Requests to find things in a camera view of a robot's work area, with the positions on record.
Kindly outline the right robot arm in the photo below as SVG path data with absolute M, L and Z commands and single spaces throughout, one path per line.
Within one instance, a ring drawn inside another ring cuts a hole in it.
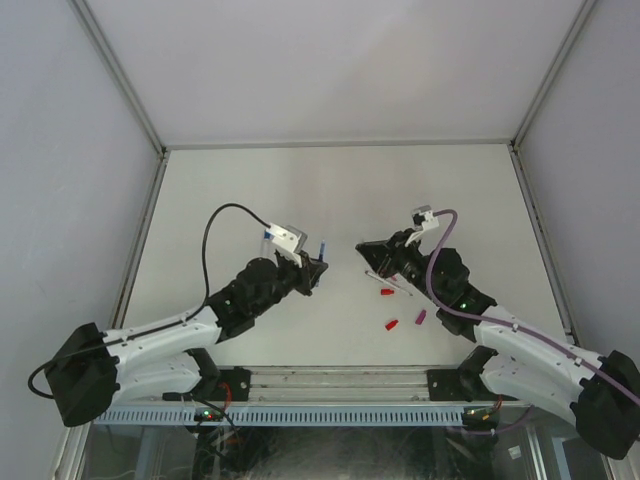
M 412 235 L 398 231 L 356 250 L 378 277 L 402 277 L 437 305 L 451 334 L 475 344 L 458 368 L 465 393 L 530 403 L 573 425 L 599 453 L 624 459 L 639 438 L 634 361 L 617 350 L 604 356 L 547 337 L 475 288 L 455 249 L 424 255 Z

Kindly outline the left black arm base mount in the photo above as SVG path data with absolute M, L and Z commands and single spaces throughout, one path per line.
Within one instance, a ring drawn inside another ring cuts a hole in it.
M 252 372 L 242 367 L 222 368 L 210 399 L 217 402 L 246 402 L 249 399 Z

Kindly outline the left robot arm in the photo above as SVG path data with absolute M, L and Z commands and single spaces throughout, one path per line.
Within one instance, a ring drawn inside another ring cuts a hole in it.
M 144 397 L 210 399 L 219 373 L 208 350 L 253 328 L 291 292 L 309 296 L 327 263 L 301 256 L 255 258 L 203 306 L 142 327 L 77 327 L 44 370 L 66 427 Z

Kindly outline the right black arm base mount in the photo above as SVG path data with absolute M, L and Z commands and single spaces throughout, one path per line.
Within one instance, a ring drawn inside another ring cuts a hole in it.
M 498 395 L 482 383 L 478 374 L 458 369 L 429 369 L 426 371 L 429 398 L 434 402 L 495 401 Z

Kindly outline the blue gel pen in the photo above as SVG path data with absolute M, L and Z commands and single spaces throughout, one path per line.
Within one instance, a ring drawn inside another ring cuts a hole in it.
M 323 239 L 321 241 L 320 248 L 319 248 L 319 255 L 318 255 L 319 261 L 324 261 L 325 252 L 326 252 L 326 241 Z

